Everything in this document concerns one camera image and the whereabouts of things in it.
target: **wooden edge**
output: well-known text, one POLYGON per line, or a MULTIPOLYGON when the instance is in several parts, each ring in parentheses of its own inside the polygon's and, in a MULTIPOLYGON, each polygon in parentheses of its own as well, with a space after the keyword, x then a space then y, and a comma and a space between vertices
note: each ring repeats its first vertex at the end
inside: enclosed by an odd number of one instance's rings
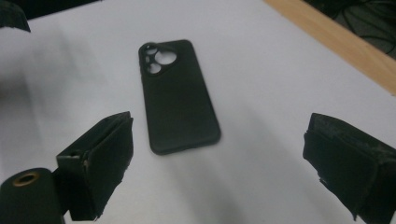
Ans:
POLYGON ((367 77, 396 95, 396 60, 302 0, 264 0, 367 77))

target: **white surface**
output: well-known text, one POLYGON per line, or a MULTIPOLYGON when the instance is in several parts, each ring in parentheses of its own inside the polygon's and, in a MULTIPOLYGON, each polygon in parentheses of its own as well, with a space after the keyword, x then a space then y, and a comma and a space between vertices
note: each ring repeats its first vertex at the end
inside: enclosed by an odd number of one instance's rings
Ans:
POLYGON ((134 158, 98 224, 355 223, 302 158, 311 113, 396 147, 395 98, 261 0, 107 0, 30 26, 0 30, 0 180, 54 170, 93 124, 129 110, 134 158), (195 47, 222 139, 159 157, 137 50, 182 38, 195 47))

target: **black phone case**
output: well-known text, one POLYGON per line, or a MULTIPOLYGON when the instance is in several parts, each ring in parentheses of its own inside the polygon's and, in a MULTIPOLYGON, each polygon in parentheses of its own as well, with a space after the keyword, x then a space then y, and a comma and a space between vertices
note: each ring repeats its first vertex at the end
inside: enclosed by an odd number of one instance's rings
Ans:
POLYGON ((165 155, 217 143, 219 123, 191 42, 147 43, 139 49, 139 62, 152 151, 165 155), (160 64, 158 52, 172 52, 176 59, 160 64), (154 65, 161 70, 153 71, 154 65))

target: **phone case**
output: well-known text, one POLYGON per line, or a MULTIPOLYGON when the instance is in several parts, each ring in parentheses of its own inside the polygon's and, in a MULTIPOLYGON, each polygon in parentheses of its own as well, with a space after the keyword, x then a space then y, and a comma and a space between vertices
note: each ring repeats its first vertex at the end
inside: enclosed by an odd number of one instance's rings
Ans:
POLYGON ((217 143, 219 123, 191 42, 147 43, 139 62, 152 151, 165 155, 217 143))

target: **black object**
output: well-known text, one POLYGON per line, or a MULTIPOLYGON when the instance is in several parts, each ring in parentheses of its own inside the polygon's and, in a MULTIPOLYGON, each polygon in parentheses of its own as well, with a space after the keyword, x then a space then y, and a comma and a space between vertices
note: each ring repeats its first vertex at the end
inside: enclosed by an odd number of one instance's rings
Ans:
POLYGON ((1 186, 1 224, 63 224, 52 173, 36 168, 12 176, 1 186))
POLYGON ((191 42, 147 43, 139 61, 152 151, 164 155, 217 143, 219 124, 191 42), (161 62, 169 54, 175 60, 161 62))
POLYGON ((305 0, 305 2, 396 59, 396 1, 305 0))
POLYGON ((23 9, 27 20, 97 1, 99 0, 8 0, 8 2, 14 3, 23 9))
POLYGON ((30 32, 27 20, 79 7, 99 0, 0 0, 0 28, 19 28, 30 32))
POLYGON ((312 114, 304 158, 320 182, 366 223, 388 224, 396 210, 396 150, 341 121, 312 114))
POLYGON ((23 10, 17 5, 0 0, 0 28, 18 28, 30 32, 23 10))
POLYGON ((121 182, 133 156, 130 113, 102 119, 57 156, 51 173, 37 168, 12 176, 0 188, 1 224, 58 224, 95 220, 121 182))

